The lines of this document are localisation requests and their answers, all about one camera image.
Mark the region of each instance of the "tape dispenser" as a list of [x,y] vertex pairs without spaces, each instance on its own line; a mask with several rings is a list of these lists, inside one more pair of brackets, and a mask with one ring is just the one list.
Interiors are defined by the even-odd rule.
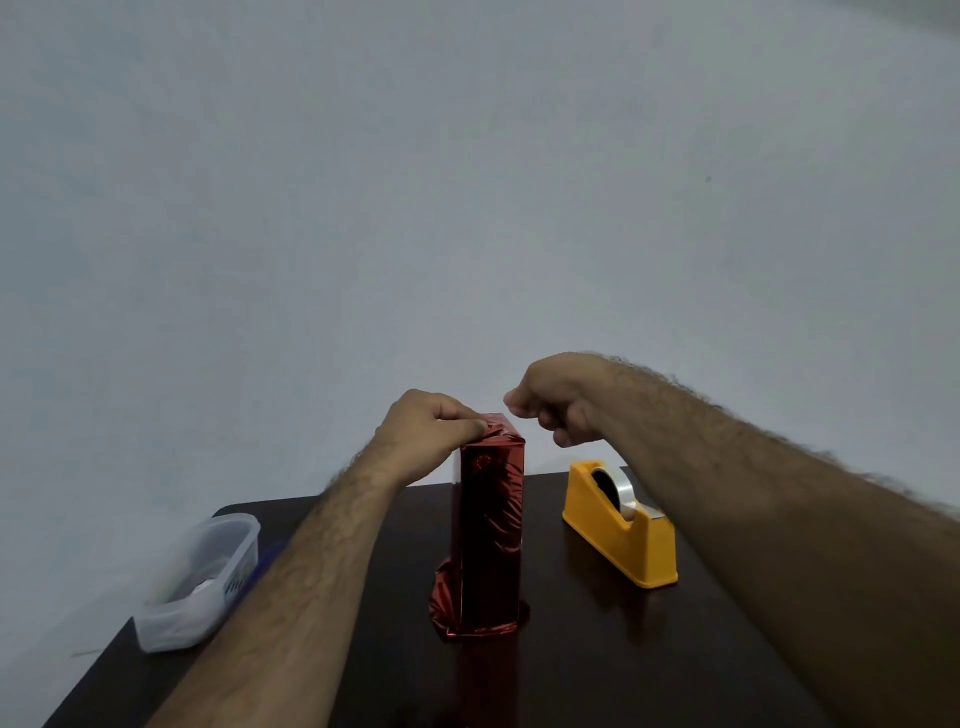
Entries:
[[655,589],[677,581],[673,523],[636,499],[621,469],[602,460],[573,463],[564,521],[637,586]]

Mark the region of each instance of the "white plastic container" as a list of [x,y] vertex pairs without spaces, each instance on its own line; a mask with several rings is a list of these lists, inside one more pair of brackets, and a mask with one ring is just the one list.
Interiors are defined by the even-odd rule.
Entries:
[[198,523],[158,564],[133,615],[144,652],[190,647],[220,624],[256,566],[260,523],[246,513]]

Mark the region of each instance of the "table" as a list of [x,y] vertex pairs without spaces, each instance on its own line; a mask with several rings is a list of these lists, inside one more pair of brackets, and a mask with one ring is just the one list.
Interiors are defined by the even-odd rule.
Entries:
[[[681,534],[680,582],[643,591],[563,523],[565,485],[566,473],[526,478],[530,621],[517,635],[463,644],[442,642],[427,616],[449,548],[451,488],[397,497],[331,726],[831,725]],[[218,515],[256,516],[263,549],[289,537],[315,501],[240,503]],[[145,655],[128,621],[46,726],[143,726],[202,649]]]

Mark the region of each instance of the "red wrapping paper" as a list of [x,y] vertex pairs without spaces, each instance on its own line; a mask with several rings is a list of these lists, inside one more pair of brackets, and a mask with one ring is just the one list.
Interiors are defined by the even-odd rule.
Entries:
[[442,636],[515,632],[520,601],[524,440],[503,415],[484,415],[483,439],[460,448],[450,558],[437,569],[430,618]]

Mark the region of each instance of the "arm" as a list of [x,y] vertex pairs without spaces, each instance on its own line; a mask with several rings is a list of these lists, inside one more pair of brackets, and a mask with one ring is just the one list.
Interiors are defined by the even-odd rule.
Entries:
[[790,665],[857,725],[960,716],[960,523],[592,354],[504,399],[567,447],[604,438]]
[[394,495],[483,435],[476,412],[411,390],[321,496],[290,544],[149,728],[326,725]]

